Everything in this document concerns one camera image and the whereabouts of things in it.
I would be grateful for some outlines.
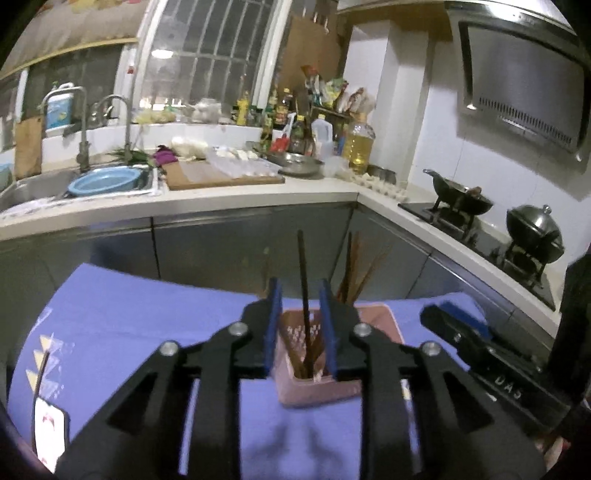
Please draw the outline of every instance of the purple bag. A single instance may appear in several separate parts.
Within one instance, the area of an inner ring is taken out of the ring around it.
[[[156,164],[161,167],[167,163],[174,163],[178,161],[178,158],[174,155],[174,152],[165,145],[159,145],[158,151],[153,155]]]

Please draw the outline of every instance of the blue basin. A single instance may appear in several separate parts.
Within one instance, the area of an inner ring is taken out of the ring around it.
[[[70,183],[68,192],[77,197],[128,192],[133,190],[140,174],[137,168],[99,168]]]

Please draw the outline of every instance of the wok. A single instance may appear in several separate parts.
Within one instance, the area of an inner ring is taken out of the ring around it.
[[[470,189],[427,168],[423,172],[433,177],[435,193],[453,209],[466,212],[468,215],[482,215],[494,205],[492,200],[480,193],[480,188]]]
[[[552,209],[522,205],[507,210],[506,225],[511,239],[529,255],[548,264],[564,254],[560,229],[550,216]]]

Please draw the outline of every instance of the wooden cutting board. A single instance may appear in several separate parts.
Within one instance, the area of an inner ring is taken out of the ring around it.
[[[17,123],[14,135],[14,176],[17,180],[41,173],[42,137],[42,116]]]
[[[285,183],[283,177],[241,177],[233,179],[206,161],[184,162],[183,166],[179,162],[169,163],[164,165],[163,169],[166,171],[166,182],[171,190]]]

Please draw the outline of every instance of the blue gripper pad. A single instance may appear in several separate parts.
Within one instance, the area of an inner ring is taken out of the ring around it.
[[[330,311],[329,297],[332,295],[330,285],[326,280],[320,286],[320,326],[326,353],[326,367],[333,377],[337,377],[337,338]]]
[[[265,334],[265,373],[268,375],[271,372],[275,361],[277,328],[279,327],[279,319],[283,312],[281,283],[276,278],[272,278],[269,281],[269,295],[267,295],[267,300],[271,303],[269,326],[267,327],[267,332]]]
[[[465,323],[472,329],[476,330],[482,338],[486,340],[492,339],[491,331],[488,329],[488,326],[484,321],[474,318],[472,315],[466,313],[457,305],[449,301],[445,301],[439,305],[439,308],[441,308],[445,313],[454,317],[456,320],[459,320],[460,322]]]

